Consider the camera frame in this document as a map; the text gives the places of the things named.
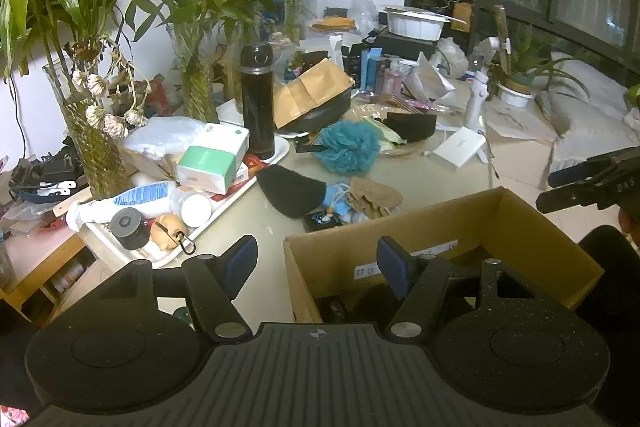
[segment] white box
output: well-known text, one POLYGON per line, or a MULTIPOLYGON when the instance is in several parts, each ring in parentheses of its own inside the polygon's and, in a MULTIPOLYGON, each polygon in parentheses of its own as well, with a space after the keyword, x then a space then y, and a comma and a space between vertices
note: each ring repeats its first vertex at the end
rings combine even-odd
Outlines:
POLYGON ((249 147, 244 127, 207 123, 176 167, 178 181, 188 187, 226 194, 249 147))

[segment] dried flower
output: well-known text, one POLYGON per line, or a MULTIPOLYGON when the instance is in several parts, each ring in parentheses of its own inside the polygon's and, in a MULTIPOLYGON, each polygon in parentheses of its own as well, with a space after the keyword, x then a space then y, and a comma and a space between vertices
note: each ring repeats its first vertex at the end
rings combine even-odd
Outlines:
POLYGON ((84 71, 74 70, 74 72, 71 73, 71 79, 74 81, 76 86, 82 87, 86 82, 86 73, 84 73, 84 71))
POLYGON ((86 108, 86 122, 94 129, 102 129, 104 125, 104 109, 97 105, 90 105, 86 108))
POLYGON ((146 125, 146 122, 148 121, 143 114, 142 108, 140 106, 129 109, 124 114, 124 119, 127 121, 127 123, 130 123, 135 127, 142 127, 143 125, 146 125))
POLYGON ((96 98, 100 98, 107 94, 107 83, 99 74, 90 74, 87 77, 86 85, 89 88, 89 91, 91 91, 91 94, 96 98))
POLYGON ((108 113, 104 115, 104 131, 114 140, 126 138, 129 135, 124 118, 108 113))

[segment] small white box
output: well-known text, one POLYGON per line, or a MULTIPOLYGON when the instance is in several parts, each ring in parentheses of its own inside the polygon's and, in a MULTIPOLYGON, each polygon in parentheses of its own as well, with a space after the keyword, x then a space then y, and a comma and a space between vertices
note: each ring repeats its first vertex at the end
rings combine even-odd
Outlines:
POLYGON ((226 194, 249 147, 244 127, 207 123, 176 167, 181 185, 226 194))
POLYGON ((484 136, 463 127, 444 140, 433 153, 446 159, 449 163, 453 163, 456 167, 462 167, 473 158, 485 142, 484 136))

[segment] white plastic tray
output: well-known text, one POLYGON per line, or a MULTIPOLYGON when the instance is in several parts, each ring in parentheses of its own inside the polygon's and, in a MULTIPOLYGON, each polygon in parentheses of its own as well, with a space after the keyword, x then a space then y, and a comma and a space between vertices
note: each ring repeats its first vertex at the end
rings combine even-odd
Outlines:
MULTIPOLYGON (((289 142, 280 136, 275 137, 276 153, 273 158, 270 158, 267 163, 275 164, 284 158, 289 152, 289 142)), ((191 229, 189 239, 196 239, 202 232, 207 230, 207 227, 218 219, 226 209, 228 209, 234 202, 241 198, 242 195, 249 190, 256 182, 255 176, 251 178, 244 187, 232 196, 226 198, 223 201, 211 201, 213 212, 209 220, 199 227, 198 229, 191 229)), ((144 247, 139 250, 125 250, 124 247, 113 236, 107 225, 100 225, 98 223, 87 223, 86 227, 91 230, 95 236, 100 239, 119 259, 124 263, 130 263, 136 259, 148 259, 151 261, 153 268, 161 268, 162 266, 170 263, 176 257, 182 253, 180 247, 174 248, 172 251, 162 251, 158 248, 158 245, 149 241, 144 247)))

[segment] black lid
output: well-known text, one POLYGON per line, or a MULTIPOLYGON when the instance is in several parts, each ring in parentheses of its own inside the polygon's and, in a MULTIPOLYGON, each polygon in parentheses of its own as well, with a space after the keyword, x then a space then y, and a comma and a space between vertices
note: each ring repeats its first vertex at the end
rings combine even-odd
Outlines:
POLYGON ((273 49, 268 42, 245 44, 240 51, 240 67, 251 70, 271 68, 273 49))

